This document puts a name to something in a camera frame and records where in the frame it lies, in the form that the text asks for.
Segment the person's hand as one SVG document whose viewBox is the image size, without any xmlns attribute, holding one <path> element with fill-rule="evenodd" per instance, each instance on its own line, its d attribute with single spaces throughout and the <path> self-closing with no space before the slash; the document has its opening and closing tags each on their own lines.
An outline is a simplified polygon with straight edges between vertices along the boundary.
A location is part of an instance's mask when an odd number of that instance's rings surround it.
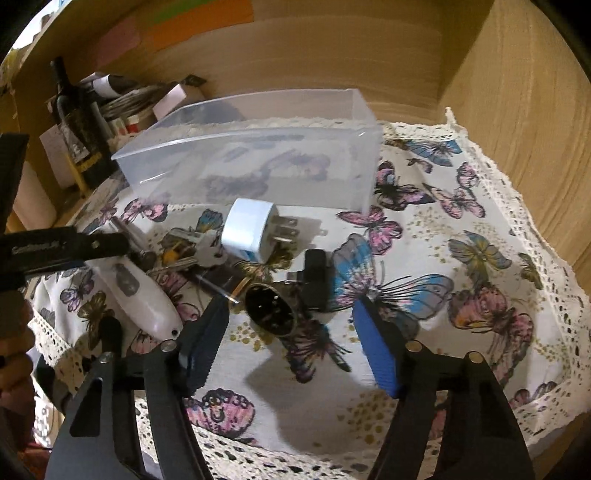
<svg viewBox="0 0 591 480">
<path fill-rule="evenodd" d="M 1 294 L 1 324 L 13 327 L 12 335 L 1 339 L 1 408 L 8 414 L 7 425 L 16 449 L 24 450 L 31 440 L 35 420 L 35 391 L 28 352 L 35 337 L 28 327 L 31 309 L 20 291 Z"/>
</svg>

